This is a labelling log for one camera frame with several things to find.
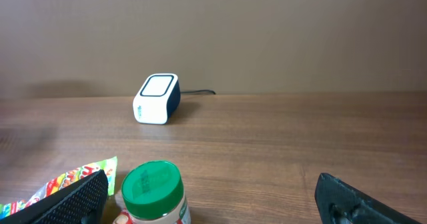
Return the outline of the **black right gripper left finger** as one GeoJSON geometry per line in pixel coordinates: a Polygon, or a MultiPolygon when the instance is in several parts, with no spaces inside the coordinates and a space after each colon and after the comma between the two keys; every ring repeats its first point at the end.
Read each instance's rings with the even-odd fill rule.
{"type": "Polygon", "coordinates": [[[108,196],[104,170],[1,220],[2,224],[99,224],[108,196]]]}

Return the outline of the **green Haribo gummy bag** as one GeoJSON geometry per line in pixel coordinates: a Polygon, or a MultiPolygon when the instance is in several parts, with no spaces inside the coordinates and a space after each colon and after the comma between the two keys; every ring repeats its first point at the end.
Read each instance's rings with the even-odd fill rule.
{"type": "Polygon", "coordinates": [[[30,205],[101,169],[104,170],[106,174],[108,181],[108,195],[111,196],[114,193],[115,187],[117,157],[83,165],[63,173],[42,186],[34,195],[31,196],[28,201],[20,200],[8,204],[1,204],[1,219],[4,219],[26,207],[29,207],[30,205]]]}

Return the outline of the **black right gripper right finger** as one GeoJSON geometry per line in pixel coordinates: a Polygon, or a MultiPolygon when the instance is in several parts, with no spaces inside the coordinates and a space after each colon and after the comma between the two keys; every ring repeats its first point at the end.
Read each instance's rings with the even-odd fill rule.
{"type": "Polygon", "coordinates": [[[314,198],[323,224],[420,224],[329,173],[320,173],[314,198]]]}

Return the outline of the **green lid jar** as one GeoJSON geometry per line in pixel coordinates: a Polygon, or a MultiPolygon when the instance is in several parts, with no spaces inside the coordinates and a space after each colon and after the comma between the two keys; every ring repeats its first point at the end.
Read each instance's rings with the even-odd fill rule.
{"type": "Polygon", "coordinates": [[[125,208],[114,223],[191,224],[181,173],[170,161],[148,161],[130,171],[121,196],[125,208]]]}

